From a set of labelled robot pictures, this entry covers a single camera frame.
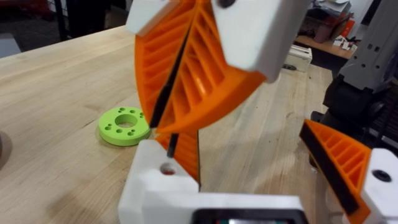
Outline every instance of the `white box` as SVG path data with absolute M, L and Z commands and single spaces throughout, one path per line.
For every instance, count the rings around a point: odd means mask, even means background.
M 285 64 L 296 67 L 298 71 L 306 72 L 312 61 L 312 51 L 310 48 L 292 45 Z

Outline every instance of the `black strip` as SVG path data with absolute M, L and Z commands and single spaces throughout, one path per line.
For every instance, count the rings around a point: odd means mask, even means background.
M 199 184 L 199 191 L 201 187 L 201 182 L 200 182 L 200 151 L 199 151 L 199 130 L 197 131 L 197 149 L 198 149 L 198 184 Z
M 196 210 L 191 224 L 215 224 L 220 220 L 283 221 L 308 224 L 305 214 L 297 209 L 204 208 Z
M 159 125 L 160 119 L 162 118 L 164 109 L 172 92 L 175 77 L 177 77 L 178 69 L 180 68 L 181 58 L 184 53 L 185 45 L 187 44 L 189 30 L 190 27 L 188 28 L 188 32 L 185 34 L 184 41 L 182 42 L 180 50 L 178 51 L 178 55 L 170 72 L 169 79 L 167 79 L 166 84 L 163 86 L 163 89 L 160 91 L 159 97 L 156 100 L 154 114 L 152 115 L 149 123 L 150 128 L 156 128 Z
M 175 148 L 177 147 L 178 134 L 172 134 L 170 137 L 169 147 L 167 148 L 167 157 L 173 158 Z
M 347 215 L 351 215 L 359 208 L 357 201 L 349 191 L 347 184 L 340 176 L 334 163 L 328 157 L 318 139 L 312 133 L 311 129 L 304 123 L 300 132 L 300 138 L 307 145 L 312 157 L 315 159 L 318 167 L 329 182 L 330 187 L 335 192 L 341 206 Z

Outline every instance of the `floor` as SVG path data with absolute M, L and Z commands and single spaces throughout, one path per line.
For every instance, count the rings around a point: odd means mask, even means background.
M 11 33 L 22 52 L 60 42 L 57 18 L 41 18 L 16 8 L 0 9 L 0 32 Z

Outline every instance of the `orange 3d printed part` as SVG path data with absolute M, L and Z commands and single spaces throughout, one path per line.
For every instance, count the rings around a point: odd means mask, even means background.
M 136 36 L 142 110 L 158 133 L 191 133 L 242 103 L 263 81 L 226 64 L 210 0 L 183 0 L 145 36 Z
M 300 137 L 326 177 L 350 223 L 362 223 L 370 210 L 361 198 L 371 149 L 323 124 L 305 120 Z

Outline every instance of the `robotic arm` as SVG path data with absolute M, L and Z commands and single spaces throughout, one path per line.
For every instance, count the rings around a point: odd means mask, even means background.
M 159 135 L 156 141 L 142 141 L 137 148 L 119 203 L 122 224 L 307 223 L 295 196 L 199 193 L 197 132 L 235 109 L 262 82 L 277 79 L 308 2 L 133 1 L 126 27 L 136 34 L 137 89 L 146 120 Z M 387 154 L 374 156 L 379 155 L 378 150 L 371 152 L 354 139 L 341 137 L 336 144 L 344 139 L 354 141 L 352 145 L 361 146 L 358 152 L 364 155 L 353 162 L 349 171 L 354 174 L 346 178 L 346 167 L 339 157 L 333 157 L 333 149 L 328 148 L 331 143 L 319 133 L 324 126 L 317 125 L 321 124 L 306 121 L 302 139 L 342 207 L 346 208 L 343 199 L 347 195 L 351 195 L 350 203 L 356 202 L 356 207 L 345 210 L 347 222 L 391 219 L 393 223 L 396 213 L 385 212 L 375 202 L 381 195 L 366 191 L 373 157 Z M 341 134 L 332 129 L 328 133 Z M 398 164 L 395 157 L 391 159 Z M 360 173 L 358 164 L 362 165 Z M 338 185 L 332 184 L 335 179 L 326 172 L 330 167 L 340 177 Z M 380 170 L 388 174 L 391 170 L 385 168 Z M 339 197 L 342 184 L 346 184 L 345 194 Z

